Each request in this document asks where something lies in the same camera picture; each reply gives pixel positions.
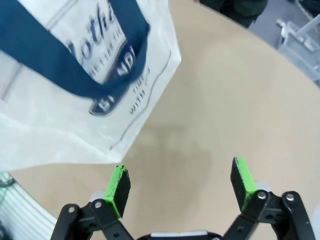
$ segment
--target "blue strap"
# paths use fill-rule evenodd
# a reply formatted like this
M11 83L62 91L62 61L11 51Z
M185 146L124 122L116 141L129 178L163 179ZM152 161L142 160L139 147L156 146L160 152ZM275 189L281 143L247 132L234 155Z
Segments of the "blue strap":
M17 0L0 0L0 49L74 95L100 99L123 91L144 68L149 25L136 0L111 0L110 3L136 55L129 74L111 75L107 83L97 83Z

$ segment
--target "screw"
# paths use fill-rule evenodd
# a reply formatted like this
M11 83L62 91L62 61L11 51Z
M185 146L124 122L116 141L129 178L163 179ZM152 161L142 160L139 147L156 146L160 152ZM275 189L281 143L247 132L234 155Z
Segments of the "screw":
M69 213L73 213L75 211L75 207L74 206L71 206L69 209L68 209L68 212Z
M264 191L260 191L258 192L258 198L260 199L265 199L267 196L266 196L266 193Z
M96 208L96 209L98 209L98 208L100 208L102 206L102 203L101 202L96 202L95 203L95 205L94 205L94 207Z
M295 200L294 195L293 195L293 194L291 194L291 193L288 193L288 194L285 196L285 198L286 198L287 200L289 200L289 201L293 201L293 200Z

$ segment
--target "round table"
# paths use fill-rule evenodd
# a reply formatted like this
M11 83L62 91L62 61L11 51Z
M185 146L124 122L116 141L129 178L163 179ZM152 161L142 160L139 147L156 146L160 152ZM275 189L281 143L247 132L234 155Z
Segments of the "round table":
M124 225L134 237L223 234L240 213L234 156L276 195L297 191L310 216L320 200L319 89L229 19L191 0L169 3L182 62L123 161L131 179ZM65 204L84 206L103 191L114 167L56 164L12 175L58 217ZM276 236L263 225L252 239Z

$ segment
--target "beige tabletop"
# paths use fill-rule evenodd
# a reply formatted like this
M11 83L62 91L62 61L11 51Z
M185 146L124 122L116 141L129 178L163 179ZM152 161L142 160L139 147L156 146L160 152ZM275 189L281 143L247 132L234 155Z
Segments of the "beige tabletop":
M123 161L132 184L127 229L134 237L201 229L223 234L239 214L233 156L244 157L253 177L275 194L299 192L311 214L320 200L319 89L223 16L191 0L171 0L170 9L182 63ZM103 191L113 169L59 164L12 174L57 217L63 205L84 206ZM253 239L272 236L262 226Z

